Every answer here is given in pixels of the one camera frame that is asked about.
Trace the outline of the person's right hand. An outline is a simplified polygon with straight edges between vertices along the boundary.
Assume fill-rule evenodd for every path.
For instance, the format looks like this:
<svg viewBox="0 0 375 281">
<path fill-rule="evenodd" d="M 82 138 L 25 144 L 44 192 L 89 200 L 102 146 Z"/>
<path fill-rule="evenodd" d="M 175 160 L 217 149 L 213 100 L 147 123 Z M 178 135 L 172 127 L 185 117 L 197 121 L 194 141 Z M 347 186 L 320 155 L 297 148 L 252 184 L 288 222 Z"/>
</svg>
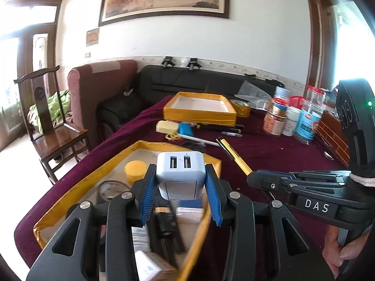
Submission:
<svg viewBox="0 0 375 281">
<path fill-rule="evenodd" d="M 365 232 L 358 239 L 355 239 L 344 247 L 340 247 L 338 233 L 338 227 L 327 225 L 322 251 L 322 256 L 332 271 L 334 278 L 338 277 L 339 268 L 344 261 L 356 259 L 359 256 L 370 234 L 370 232 Z"/>
</svg>

